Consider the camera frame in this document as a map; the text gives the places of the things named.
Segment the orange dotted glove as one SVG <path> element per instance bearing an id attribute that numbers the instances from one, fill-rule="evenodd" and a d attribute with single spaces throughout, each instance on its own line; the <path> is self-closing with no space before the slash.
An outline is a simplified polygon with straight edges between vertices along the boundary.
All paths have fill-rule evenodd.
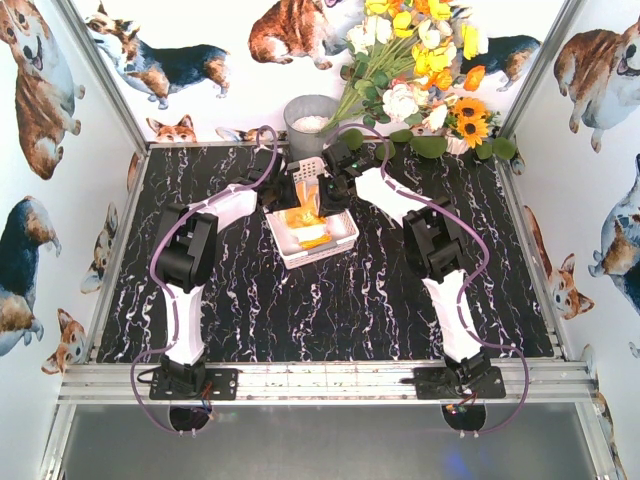
<path id="1" fill-rule="evenodd" d="M 304 250 L 328 243 L 331 240 L 328 223 L 319 214 L 319 187 L 297 182 L 296 195 L 300 205 L 285 210 L 282 216 L 286 228 Z"/>

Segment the white perforated storage basket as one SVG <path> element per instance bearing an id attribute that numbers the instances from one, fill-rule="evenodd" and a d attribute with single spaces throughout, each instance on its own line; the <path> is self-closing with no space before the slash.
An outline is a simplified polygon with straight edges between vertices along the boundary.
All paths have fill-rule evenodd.
<path id="1" fill-rule="evenodd" d="M 287 167 L 299 207 L 266 213 L 277 251 L 288 270 L 351 250 L 359 230 L 348 210 L 320 214 L 318 176 L 326 174 L 320 157 L 296 161 Z"/>

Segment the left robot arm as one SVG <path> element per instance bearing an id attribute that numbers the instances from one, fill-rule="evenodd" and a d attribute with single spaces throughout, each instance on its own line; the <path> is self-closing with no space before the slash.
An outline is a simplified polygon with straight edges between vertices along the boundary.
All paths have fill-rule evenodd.
<path id="1" fill-rule="evenodd" d="M 253 165 L 215 195 L 189 205 L 171 203 L 160 220 L 149 272 L 161 288 L 167 309 L 163 354 L 179 366 L 201 360 L 201 301 L 216 265 L 217 236 L 258 208 L 296 207 L 292 175 L 283 155 L 259 150 Z"/>

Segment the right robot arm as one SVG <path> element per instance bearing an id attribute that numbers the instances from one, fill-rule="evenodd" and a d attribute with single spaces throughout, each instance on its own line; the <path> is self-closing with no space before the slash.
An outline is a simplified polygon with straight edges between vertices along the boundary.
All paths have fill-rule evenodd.
<path id="1" fill-rule="evenodd" d="M 321 153 L 326 174 L 318 176 L 321 216 L 340 213 L 357 197 L 403 228 L 411 271 L 426 286 L 435 308 L 447 361 L 461 364 L 481 352 L 466 295 L 461 225 L 450 202 L 434 201 L 405 187 L 375 161 L 358 159 L 348 146 L 327 145 Z"/>

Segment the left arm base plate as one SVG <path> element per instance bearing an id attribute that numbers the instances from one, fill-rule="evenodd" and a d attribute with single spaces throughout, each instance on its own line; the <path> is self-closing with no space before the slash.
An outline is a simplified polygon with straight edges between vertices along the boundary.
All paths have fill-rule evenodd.
<path id="1" fill-rule="evenodd" d="M 180 380 L 160 371 L 151 380 L 151 400 L 233 401 L 236 399 L 239 371 L 231 368 L 206 368 L 204 377 Z"/>

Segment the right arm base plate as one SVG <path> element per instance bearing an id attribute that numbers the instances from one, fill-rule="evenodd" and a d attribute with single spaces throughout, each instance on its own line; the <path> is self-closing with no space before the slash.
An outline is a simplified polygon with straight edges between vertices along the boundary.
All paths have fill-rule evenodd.
<path id="1" fill-rule="evenodd" d="M 411 385 L 419 400 L 465 399 L 503 399 L 506 389 L 497 367 L 491 367 L 471 379 L 460 380 L 456 374 L 445 367 L 414 368 L 412 376 L 400 380 L 401 384 Z"/>

